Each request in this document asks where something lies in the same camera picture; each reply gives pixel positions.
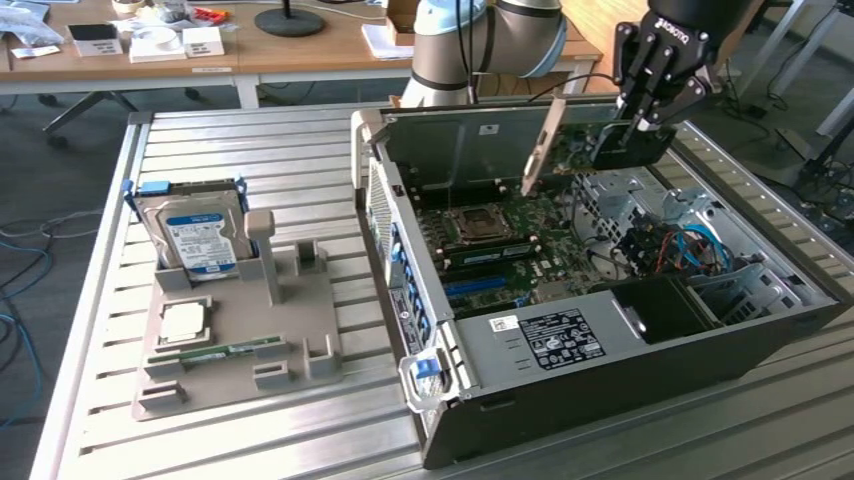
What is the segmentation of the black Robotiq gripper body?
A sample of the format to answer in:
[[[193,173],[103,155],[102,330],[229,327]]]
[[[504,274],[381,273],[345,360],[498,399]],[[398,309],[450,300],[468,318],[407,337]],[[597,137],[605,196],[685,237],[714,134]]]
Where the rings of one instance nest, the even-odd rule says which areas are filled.
[[[641,21],[645,93],[669,107],[708,78],[724,40],[738,24],[737,1],[650,1]]]

